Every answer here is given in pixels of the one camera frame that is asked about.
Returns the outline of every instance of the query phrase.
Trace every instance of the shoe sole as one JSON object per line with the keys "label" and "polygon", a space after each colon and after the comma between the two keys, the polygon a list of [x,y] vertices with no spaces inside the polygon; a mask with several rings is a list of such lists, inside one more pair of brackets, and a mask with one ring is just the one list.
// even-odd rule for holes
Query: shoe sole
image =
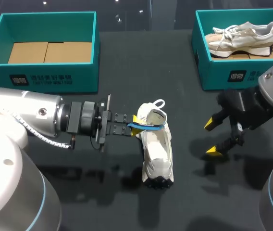
{"label": "shoe sole", "polygon": [[158,176],[156,178],[149,178],[145,168],[144,168],[144,163],[142,167],[142,181],[143,183],[148,187],[148,188],[153,188],[153,189],[168,189],[170,188],[174,182],[171,180],[173,177],[173,170],[171,171],[170,178],[166,179],[163,176]]}
{"label": "shoe sole", "polygon": [[167,189],[173,185],[173,182],[170,179],[165,179],[162,176],[156,177],[154,179],[147,178],[144,184],[153,189]]}
{"label": "shoe sole", "polygon": [[227,58],[236,51],[243,51],[243,52],[253,54],[253,55],[258,55],[258,56],[269,56],[271,53],[270,50],[271,50],[270,47],[241,47],[233,51],[209,50],[209,52],[213,55],[216,55],[217,57]]}

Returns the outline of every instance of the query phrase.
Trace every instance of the dark background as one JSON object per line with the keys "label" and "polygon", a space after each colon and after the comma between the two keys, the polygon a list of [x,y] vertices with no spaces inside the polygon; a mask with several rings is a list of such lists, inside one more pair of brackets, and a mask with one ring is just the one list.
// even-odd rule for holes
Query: dark background
{"label": "dark background", "polygon": [[195,10],[272,7],[273,0],[0,0],[0,14],[97,11],[100,31],[192,29]]}
{"label": "dark background", "polygon": [[[133,114],[142,103],[162,98],[173,137],[175,182],[162,191],[141,184],[143,159],[136,138],[110,136],[99,153],[89,137],[78,136],[72,152],[29,137],[29,156],[62,202],[61,231],[261,230],[258,202],[273,168],[273,119],[248,132],[246,144],[229,158],[204,158],[230,127],[226,121],[210,133],[203,129],[219,110],[218,92],[201,89],[192,32],[178,29],[192,28],[196,9],[273,7],[273,0],[46,2],[0,0],[0,13],[98,11],[99,92],[64,95],[64,100],[97,102],[111,93],[114,113]],[[67,142],[69,136],[59,140]]]}

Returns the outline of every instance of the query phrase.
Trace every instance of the beige sneaker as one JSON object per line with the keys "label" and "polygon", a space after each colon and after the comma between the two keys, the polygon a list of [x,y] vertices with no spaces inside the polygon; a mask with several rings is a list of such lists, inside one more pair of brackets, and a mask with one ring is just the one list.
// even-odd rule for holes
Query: beige sneaker
{"label": "beige sneaker", "polygon": [[228,57],[236,51],[269,56],[273,45],[273,22],[253,25],[246,22],[226,29],[213,28],[214,33],[205,36],[209,52],[218,57]]}

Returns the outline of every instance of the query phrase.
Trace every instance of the white shoe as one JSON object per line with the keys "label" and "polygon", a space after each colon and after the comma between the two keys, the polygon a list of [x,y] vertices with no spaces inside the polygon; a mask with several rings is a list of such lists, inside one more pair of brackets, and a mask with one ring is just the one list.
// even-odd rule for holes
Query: white shoe
{"label": "white shoe", "polygon": [[256,26],[249,22],[232,25],[226,29],[213,28],[214,33],[205,36],[209,52],[228,57],[236,51],[269,56],[273,45],[273,22]]}
{"label": "white shoe", "polygon": [[147,124],[164,124],[161,130],[143,131],[136,135],[142,140],[144,148],[142,180],[153,188],[169,188],[174,182],[172,136],[167,124],[167,115],[160,109],[164,105],[164,100],[144,103],[137,112],[137,117]]}

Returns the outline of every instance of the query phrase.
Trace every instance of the shoe insole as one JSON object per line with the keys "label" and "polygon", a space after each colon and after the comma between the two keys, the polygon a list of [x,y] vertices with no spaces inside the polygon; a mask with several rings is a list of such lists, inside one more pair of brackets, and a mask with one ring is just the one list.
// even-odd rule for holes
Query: shoe insole
{"label": "shoe insole", "polygon": [[147,132],[147,149],[152,160],[168,159],[168,148],[164,136],[165,133],[162,130]]}
{"label": "shoe insole", "polygon": [[152,109],[147,115],[146,122],[148,124],[160,125],[165,123],[165,115],[161,110]]}

